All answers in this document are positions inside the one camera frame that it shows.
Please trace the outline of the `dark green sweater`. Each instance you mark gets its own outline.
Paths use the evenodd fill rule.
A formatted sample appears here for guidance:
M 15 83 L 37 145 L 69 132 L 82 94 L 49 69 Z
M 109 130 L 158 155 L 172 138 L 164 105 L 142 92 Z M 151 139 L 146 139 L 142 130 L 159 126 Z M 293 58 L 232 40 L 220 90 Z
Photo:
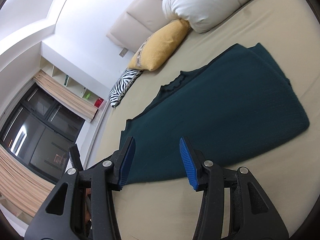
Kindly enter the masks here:
M 226 167 L 294 139 L 309 125 L 271 54 L 261 44 L 235 44 L 207 65 L 181 72 L 142 113 L 127 120 L 120 140 L 136 141 L 128 183 L 185 177 L 181 137 Z

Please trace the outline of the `dark window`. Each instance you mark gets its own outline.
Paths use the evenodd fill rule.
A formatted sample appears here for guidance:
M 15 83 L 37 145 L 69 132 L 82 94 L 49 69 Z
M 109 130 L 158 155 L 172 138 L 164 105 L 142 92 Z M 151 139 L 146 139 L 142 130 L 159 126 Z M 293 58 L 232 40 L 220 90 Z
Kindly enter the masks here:
M 69 161 L 84 119 L 38 85 L 32 85 L 1 129 L 1 145 L 41 178 L 57 183 Z

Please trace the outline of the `red box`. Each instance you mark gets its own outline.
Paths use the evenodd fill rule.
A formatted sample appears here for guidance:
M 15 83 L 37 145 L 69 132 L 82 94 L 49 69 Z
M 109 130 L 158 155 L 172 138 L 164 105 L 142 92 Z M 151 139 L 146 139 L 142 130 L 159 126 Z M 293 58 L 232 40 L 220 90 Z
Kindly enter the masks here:
M 95 101 L 94 106 L 97 107 L 97 108 L 99 108 L 99 107 L 103 104 L 103 102 L 104 102 L 104 99 L 99 97 L 99 98 L 97 98 L 97 100 Z

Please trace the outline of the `beige curtain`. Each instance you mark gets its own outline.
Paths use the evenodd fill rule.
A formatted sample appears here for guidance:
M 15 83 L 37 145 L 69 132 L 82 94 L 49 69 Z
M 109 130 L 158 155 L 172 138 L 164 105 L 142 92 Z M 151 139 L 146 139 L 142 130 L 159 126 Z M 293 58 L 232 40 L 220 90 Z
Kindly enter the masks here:
M 33 80 L 50 96 L 52 96 L 55 100 L 63 104 L 78 116 L 82 117 L 88 122 L 91 122 L 94 119 L 95 114 L 98 111 L 97 107 L 72 93 L 70 90 L 59 84 L 44 71 L 40 70 L 33 77 Z

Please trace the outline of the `zebra print pillow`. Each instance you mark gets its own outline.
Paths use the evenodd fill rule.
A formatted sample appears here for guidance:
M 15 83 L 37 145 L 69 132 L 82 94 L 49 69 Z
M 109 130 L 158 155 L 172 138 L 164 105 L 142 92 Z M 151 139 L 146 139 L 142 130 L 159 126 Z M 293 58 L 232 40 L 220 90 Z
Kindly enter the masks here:
M 116 108 L 133 83 L 143 74 L 143 70 L 126 69 L 110 90 L 108 100 Z

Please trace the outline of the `yellow pillow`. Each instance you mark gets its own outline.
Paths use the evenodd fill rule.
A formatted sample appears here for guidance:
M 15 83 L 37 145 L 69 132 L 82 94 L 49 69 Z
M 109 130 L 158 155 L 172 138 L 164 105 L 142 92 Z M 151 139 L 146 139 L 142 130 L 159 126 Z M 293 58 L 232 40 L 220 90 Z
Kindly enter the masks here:
M 188 21 L 174 20 L 152 34 L 137 50 L 128 69 L 157 70 L 182 43 L 190 29 Z

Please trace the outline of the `beige padded headboard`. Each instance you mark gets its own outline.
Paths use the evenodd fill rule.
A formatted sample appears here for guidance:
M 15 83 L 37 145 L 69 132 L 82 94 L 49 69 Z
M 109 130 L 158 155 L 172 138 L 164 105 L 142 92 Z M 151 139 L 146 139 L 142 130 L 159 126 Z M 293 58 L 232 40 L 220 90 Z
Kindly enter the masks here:
M 147 38 L 169 22 L 162 10 L 162 0 L 134 0 L 106 36 L 116 46 L 135 53 Z

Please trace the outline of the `beige round bed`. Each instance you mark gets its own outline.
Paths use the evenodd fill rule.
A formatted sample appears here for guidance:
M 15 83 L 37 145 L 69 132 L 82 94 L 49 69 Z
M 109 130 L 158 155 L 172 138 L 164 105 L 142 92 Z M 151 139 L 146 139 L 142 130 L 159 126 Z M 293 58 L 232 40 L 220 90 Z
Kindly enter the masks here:
M 185 136 L 217 165 L 247 167 L 290 239 L 319 239 L 319 22 L 307 1 L 253 0 L 191 32 L 111 111 L 97 160 L 128 136 L 135 158 L 113 194 L 121 239 L 192 239 L 202 193 L 185 175 Z

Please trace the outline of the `white wall shelf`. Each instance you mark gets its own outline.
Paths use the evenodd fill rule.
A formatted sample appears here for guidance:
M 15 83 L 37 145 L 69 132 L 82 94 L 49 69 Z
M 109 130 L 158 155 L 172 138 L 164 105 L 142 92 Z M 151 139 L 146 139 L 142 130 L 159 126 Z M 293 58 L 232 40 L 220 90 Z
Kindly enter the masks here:
M 41 56 L 40 59 L 40 70 L 45 74 L 45 77 L 47 77 L 50 81 L 57 83 L 60 87 L 63 89 L 68 90 L 78 98 L 80 98 L 82 101 L 85 101 L 89 103 L 90 105 L 94 106 L 95 101 L 99 96 L 95 93 L 93 93 L 91 90 L 89 90 L 84 85 L 80 84 L 78 81 L 73 79 L 70 75 L 66 74 L 64 71 L 59 69 L 57 66 L 49 62 L 47 59 Z M 82 98 L 83 93 L 89 90 L 92 94 L 91 97 L 86 100 Z M 103 104 L 97 108 L 101 109 L 105 104 L 105 100 Z

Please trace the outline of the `wall switch plate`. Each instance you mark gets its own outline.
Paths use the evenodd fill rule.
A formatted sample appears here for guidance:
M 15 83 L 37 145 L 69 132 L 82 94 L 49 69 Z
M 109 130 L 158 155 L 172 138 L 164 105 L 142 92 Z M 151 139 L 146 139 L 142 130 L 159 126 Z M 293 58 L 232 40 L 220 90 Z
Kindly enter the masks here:
M 121 50 L 121 52 L 119 53 L 119 56 L 120 57 L 124 57 L 127 53 L 128 53 L 128 49 L 127 48 L 123 48 L 122 50 Z

